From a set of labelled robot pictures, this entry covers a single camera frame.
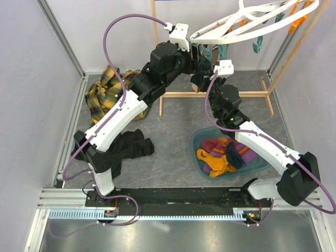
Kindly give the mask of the navy blue sock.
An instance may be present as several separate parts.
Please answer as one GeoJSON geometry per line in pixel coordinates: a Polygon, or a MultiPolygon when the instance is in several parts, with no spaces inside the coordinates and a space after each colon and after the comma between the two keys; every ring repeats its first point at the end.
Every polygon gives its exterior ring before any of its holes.
{"type": "Polygon", "coordinates": [[[236,151],[233,142],[230,142],[226,146],[226,157],[229,164],[238,170],[244,165],[244,161],[240,154],[236,151]]]}
{"type": "Polygon", "coordinates": [[[210,77],[213,75],[212,64],[208,59],[202,59],[200,64],[200,71],[192,75],[190,82],[195,84],[199,91],[204,92],[207,90],[210,77]]]}

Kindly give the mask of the white oval clip hanger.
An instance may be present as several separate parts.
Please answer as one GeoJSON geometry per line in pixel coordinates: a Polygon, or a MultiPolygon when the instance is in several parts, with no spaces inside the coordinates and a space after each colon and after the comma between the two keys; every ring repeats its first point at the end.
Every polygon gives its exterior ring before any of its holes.
{"type": "Polygon", "coordinates": [[[190,35],[196,44],[224,45],[250,40],[275,32],[313,12],[319,1],[276,1],[248,6],[239,1],[237,12],[190,35]]]}

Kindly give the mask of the maroon purple striped sock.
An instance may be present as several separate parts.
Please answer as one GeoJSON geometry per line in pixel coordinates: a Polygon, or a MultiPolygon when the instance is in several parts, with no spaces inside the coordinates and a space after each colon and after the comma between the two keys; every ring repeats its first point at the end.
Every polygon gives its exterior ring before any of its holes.
{"type": "MultiPolygon", "coordinates": [[[[211,154],[213,157],[222,157],[224,155],[224,145],[219,139],[208,139],[202,142],[202,149],[207,153],[211,154]]],[[[203,171],[210,173],[212,169],[207,163],[204,164],[203,171]]]]}
{"type": "Polygon", "coordinates": [[[230,142],[233,142],[236,151],[240,154],[240,156],[242,157],[242,159],[244,161],[244,165],[249,164],[251,161],[253,161],[257,157],[257,154],[252,149],[250,149],[246,145],[244,145],[244,144],[242,144],[242,143],[240,143],[240,142],[238,142],[236,140],[233,140],[231,138],[219,138],[219,140],[224,145],[224,148],[225,148],[224,149],[224,153],[225,153],[225,155],[226,155],[226,146],[227,146],[227,144],[229,144],[230,142]]]}

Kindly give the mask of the mustard yellow sock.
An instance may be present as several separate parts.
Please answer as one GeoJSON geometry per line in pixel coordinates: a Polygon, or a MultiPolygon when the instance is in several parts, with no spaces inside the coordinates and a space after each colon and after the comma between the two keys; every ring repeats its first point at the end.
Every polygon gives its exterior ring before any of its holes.
{"type": "Polygon", "coordinates": [[[228,162],[225,155],[223,155],[220,158],[214,157],[211,160],[209,166],[212,169],[212,171],[210,171],[209,173],[210,177],[218,177],[226,172],[236,171],[236,169],[228,162]]]}
{"type": "Polygon", "coordinates": [[[197,150],[196,154],[199,160],[207,163],[208,166],[214,171],[221,170],[224,166],[224,162],[221,158],[213,157],[211,154],[207,153],[203,149],[197,150]]]}

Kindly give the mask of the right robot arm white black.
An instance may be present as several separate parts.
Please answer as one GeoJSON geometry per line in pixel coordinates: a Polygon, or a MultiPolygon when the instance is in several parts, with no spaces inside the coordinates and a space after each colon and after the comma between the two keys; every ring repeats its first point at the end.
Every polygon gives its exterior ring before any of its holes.
{"type": "Polygon", "coordinates": [[[310,152],[301,154],[281,144],[238,108],[241,98],[236,87],[224,84],[225,79],[213,72],[206,91],[205,106],[212,114],[210,123],[224,134],[246,145],[266,160],[279,174],[262,180],[257,178],[240,194],[241,202],[248,207],[260,199],[281,197],[291,206],[307,202],[307,198],[320,187],[317,158],[310,152]]]}

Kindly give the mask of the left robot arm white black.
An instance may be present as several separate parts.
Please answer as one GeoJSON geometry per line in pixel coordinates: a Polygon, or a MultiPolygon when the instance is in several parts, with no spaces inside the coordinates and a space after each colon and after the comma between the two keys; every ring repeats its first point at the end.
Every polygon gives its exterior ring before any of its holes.
{"type": "Polygon", "coordinates": [[[121,155],[112,154],[111,147],[121,131],[155,100],[181,74],[198,77],[210,70],[199,46],[179,48],[171,41],[160,43],[150,54],[150,60],[121,92],[116,104],[86,132],[75,133],[75,156],[81,155],[89,165],[89,172],[98,192],[97,201],[111,206],[115,201],[113,178],[118,173],[121,155]]]}

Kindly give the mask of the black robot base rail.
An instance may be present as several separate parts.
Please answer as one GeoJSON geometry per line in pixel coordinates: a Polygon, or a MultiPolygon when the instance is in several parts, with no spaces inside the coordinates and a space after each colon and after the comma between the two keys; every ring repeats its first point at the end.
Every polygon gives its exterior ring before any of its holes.
{"type": "Polygon", "coordinates": [[[232,214],[234,208],[271,206],[271,200],[255,200],[241,187],[121,188],[111,195],[134,198],[138,214],[143,215],[224,215],[232,214]]]}

